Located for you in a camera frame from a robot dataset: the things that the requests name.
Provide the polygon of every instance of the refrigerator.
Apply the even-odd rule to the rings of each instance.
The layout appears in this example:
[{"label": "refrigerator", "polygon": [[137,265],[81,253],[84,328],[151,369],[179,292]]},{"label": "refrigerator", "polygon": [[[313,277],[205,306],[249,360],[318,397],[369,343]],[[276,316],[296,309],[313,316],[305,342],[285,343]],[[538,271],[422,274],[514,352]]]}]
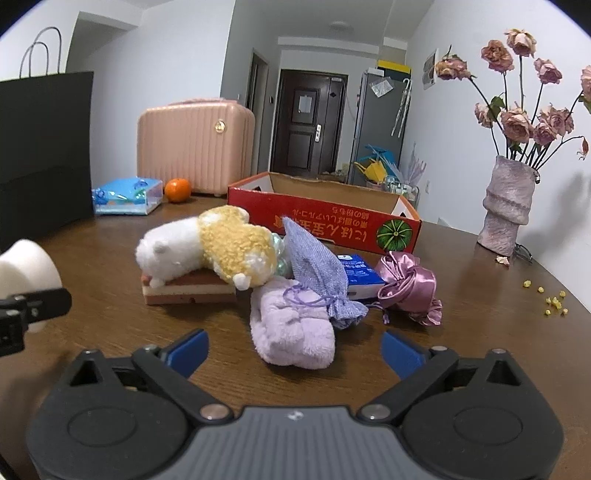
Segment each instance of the refrigerator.
[{"label": "refrigerator", "polygon": [[[385,95],[378,97],[372,90],[371,84],[386,77],[392,79],[391,84],[394,88]],[[347,183],[360,186],[366,185],[365,177],[355,167],[354,162],[372,154],[371,150],[365,148],[367,144],[390,150],[394,154],[395,165],[398,167],[400,152],[402,151],[402,140],[404,139],[404,126],[400,137],[398,137],[398,131],[400,130],[404,112],[401,112],[394,134],[392,134],[392,129],[401,106],[402,93],[406,87],[403,80],[407,77],[410,78],[410,75],[392,72],[391,70],[386,70],[383,77],[368,72],[363,74]]]}]

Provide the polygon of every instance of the door frame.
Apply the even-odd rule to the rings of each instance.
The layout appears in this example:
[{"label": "door frame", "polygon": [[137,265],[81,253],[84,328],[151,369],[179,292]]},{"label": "door frame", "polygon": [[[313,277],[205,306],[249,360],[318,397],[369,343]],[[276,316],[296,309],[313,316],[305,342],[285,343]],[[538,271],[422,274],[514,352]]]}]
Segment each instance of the door frame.
[{"label": "door frame", "polygon": [[285,82],[285,74],[290,72],[297,72],[297,73],[305,73],[307,75],[315,75],[315,76],[330,76],[330,77],[338,77],[343,80],[343,97],[340,100],[339,105],[339,117],[337,118],[337,133],[335,136],[335,145],[333,147],[333,154],[332,154],[332,161],[330,163],[330,169],[332,171],[336,168],[336,160],[339,155],[339,144],[340,144],[340,134],[343,129],[343,116],[345,114],[345,103],[347,102],[347,83],[349,80],[349,75],[343,73],[330,73],[330,72],[314,72],[312,70],[297,70],[297,69],[281,69],[279,75],[279,85],[277,89],[277,107],[275,108],[275,118],[273,120],[273,139],[271,143],[271,160],[269,162],[269,171],[273,171],[273,164],[275,163],[275,147],[277,143],[277,134],[278,134],[278,127],[279,127],[279,117],[281,113],[281,107],[283,105],[283,86]]},{"label": "door frame", "polygon": [[[253,67],[256,64],[255,77],[252,78]],[[248,101],[249,94],[253,97],[252,107],[255,114],[255,132],[252,144],[252,163],[251,175],[256,175],[259,167],[259,156],[261,153],[262,123],[265,115],[265,98],[267,97],[267,80],[269,77],[269,63],[259,53],[253,49],[251,56],[251,66],[248,72],[248,84],[246,86],[246,97],[244,104]]]}]

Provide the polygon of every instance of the dark brown door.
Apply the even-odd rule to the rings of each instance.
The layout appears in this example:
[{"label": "dark brown door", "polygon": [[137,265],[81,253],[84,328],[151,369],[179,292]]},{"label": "dark brown door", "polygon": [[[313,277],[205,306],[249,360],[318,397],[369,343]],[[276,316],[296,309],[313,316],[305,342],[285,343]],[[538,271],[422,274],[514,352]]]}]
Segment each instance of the dark brown door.
[{"label": "dark brown door", "polygon": [[282,70],[271,171],[316,177],[335,169],[346,80]]}]

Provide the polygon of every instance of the blue gift box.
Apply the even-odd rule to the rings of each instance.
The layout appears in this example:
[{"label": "blue gift box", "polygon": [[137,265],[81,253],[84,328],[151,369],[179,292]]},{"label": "blue gift box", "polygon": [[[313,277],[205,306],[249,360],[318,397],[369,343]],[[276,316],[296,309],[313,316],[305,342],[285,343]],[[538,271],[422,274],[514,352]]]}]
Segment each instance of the blue gift box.
[{"label": "blue gift box", "polygon": [[161,180],[131,177],[92,190],[97,215],[148,215],[163,197]]}]

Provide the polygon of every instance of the eyeglasses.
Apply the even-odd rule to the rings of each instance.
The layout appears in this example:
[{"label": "eyeglasses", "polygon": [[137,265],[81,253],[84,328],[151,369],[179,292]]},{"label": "eyeglasses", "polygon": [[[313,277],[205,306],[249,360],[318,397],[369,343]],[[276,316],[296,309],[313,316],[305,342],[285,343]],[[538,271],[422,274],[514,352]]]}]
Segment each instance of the eyeglasses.
[{"label": "eyeglasses", "polygon": [[532,263],[534,260],[534,257],[531,254],[531,252],[529,250],[527,250],[526,247],[524,247],[521,244],[515,244],[515,250],[513,250],[513,254],[516,257],[523,258],[524,260],[528,261],[529,263]]}]

